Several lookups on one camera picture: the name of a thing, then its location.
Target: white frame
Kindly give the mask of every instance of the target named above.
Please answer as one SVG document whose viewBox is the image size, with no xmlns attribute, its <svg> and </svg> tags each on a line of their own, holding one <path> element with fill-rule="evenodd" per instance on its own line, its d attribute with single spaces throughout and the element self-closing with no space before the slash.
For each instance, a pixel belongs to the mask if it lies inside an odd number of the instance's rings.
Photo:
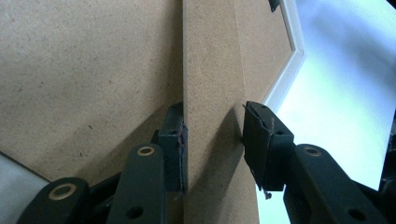
<svg viewBox="0 0 396 224">
<path fill-rule="evenodd" d="M 291 84 L 303 66 L 306 57 L 303 32 L 295 2 L 292 0 L 280 0 L 280 7 L 289 37 L 291 55 L 262 101 L 264 105 L 269 106 L 275 113 L 288 94 Z"/>
</svg>

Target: mdf board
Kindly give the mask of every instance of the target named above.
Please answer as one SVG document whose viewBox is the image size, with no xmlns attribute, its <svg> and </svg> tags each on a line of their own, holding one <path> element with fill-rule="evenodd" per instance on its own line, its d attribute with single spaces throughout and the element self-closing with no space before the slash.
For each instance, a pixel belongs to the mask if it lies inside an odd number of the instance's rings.
<svg viewBox="0 0 396 224">
<path fill-rule="evenodd" d="M 0 150 L 91 185 L 182 100 L 181 1 L 3 1 Z"/>
<path fill-rule="evenodd" d="M 246 100 L 262 101 L 290 54 L 280 9 L 265 1 L 184 1 L 189 128 L 185 223 L 258 223 L 241 132 Z"/>
</svg>

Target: brown cardboard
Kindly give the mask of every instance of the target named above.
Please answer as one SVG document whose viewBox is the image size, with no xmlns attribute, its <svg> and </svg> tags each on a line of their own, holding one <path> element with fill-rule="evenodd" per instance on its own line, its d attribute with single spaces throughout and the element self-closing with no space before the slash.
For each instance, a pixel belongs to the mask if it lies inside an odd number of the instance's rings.
<svg viewBox="0 0 396 224">
<path fill-rule="evenodd" d="M 181 1 L 6 1 L 0 150 L 49 180 L 90 184 L 182 100 Z"/>
<path fill-rule="evenodd" d="M 263 99 L 291 53 L 282 14 L 267 5 L 185 1 L 185 223 L 258 223 L 254 179 L 242 157 L 242 104 Z"/>
</svg>

